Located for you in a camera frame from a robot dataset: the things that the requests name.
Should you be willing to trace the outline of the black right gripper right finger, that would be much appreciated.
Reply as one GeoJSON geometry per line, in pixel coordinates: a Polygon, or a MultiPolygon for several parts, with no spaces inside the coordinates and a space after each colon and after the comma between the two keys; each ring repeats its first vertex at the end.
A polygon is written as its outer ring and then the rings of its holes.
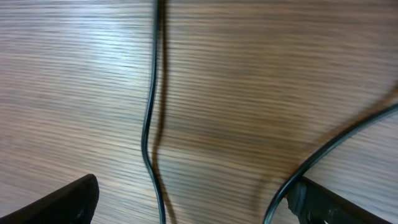
{"type": "Polygon", "coordinates": [[[391,224],[306,177],[288,192],[287,201],[300,224],[391,224]]]}

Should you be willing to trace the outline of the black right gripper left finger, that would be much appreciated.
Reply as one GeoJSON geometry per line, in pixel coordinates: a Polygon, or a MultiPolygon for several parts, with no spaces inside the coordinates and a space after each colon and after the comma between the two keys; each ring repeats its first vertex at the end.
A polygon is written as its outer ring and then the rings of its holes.
{"type": "Polygon", "coordinates": [[[90,224],[100,190],[87,174],[51,194],[1,217],[1,224],[90,224]]]}

